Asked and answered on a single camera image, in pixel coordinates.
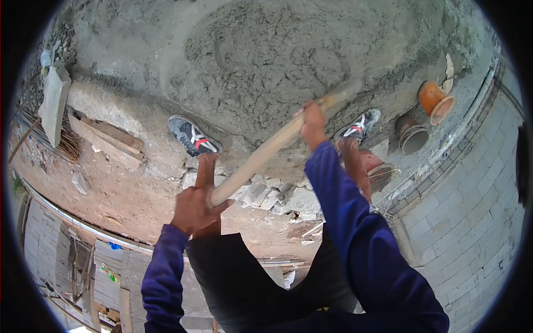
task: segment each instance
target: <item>shoe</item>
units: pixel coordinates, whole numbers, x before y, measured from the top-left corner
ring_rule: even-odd
[[[368,133],[372,130],[372,127],[374,127],[380,117],[381,111],[379,109],[366,110],[366,112],[359,116],[354,122],[337,131],[334,136],[335,141],[342,137],[353,137],[359,141],[363,141],[367,138]]]
[[[192,121],[178,115],[168,119],[168,129],[178,140],[190,156],[205,153],[220,153],[222,145],[214,139],[207,137]]]

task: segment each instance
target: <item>blue cloth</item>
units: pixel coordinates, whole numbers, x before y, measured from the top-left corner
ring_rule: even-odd
[[[304,320],[253,332],[447,332],[448,316],[430,285],[401,256],[386,220],[371,212],[329,141],[313,151],[305,173],[322,206],[350,287],[366,313],[330,308]],[[142,283],[146,332],[184,332],[179,324],[183,316],[180,280],[187,240],[178,229],[163,226]]]

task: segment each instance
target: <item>wooden pole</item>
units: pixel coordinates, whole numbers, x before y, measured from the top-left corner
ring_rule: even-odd
[[[37,117],[37,119],[35,119],[34,123],[30,126],[30,128],[26,131],[26,133],[24,133],[24,135],[20,138],[19,143],[17,143],[17,145],[15,146],[15,149],[13,149],[13,151],[11,152],[11,155],[9,155],[9,160],[7,161],[8,164],[11,164],[13,157],[15,157],[15,153],[19,150],[20,146],[22,146],[22,143],[24,142],[24,140],[26,140],[28,135],[30,135],[30,133],[33,132],[35,127],[37,127],[37,125],[39,125],[40,123],[41,123],[41,118]]]

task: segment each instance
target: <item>person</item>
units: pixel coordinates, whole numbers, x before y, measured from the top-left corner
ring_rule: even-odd
[[[373,211],[359,143],[379,117],[373,109],[335,135],[313,101],[303,105],[301,134],[311,154],[305,173],[324,212],[322,244],[308,275],[279,287],[239,233],[221,235],[220,214],[232,201],[208,205],[221,145],[191,121],[169,119],[187,151],[198,156],[196,186],[176,196],[142,283],[146,332],[184,332],[180,318],[184,250],[219,326],[232,332],[447,332],[449,320],[426,281],[401,256],[386,220]],[[366,311],[353,314],[361,303]]]

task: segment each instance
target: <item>wooden handle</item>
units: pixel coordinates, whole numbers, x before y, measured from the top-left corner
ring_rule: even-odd
[[[318,100],[320,111],[344,101],[349,96],[347,90],[340,93],[329,94]],[[278,150],[283,148],[291,139],[300,132],[304,124],[304,114],[294,117],[287,125],[283,126],[274,136],[266,140],[250,157],[233,173],[225,182],[213,190],[211,203],[218,206],[232,196],[243,186]]]

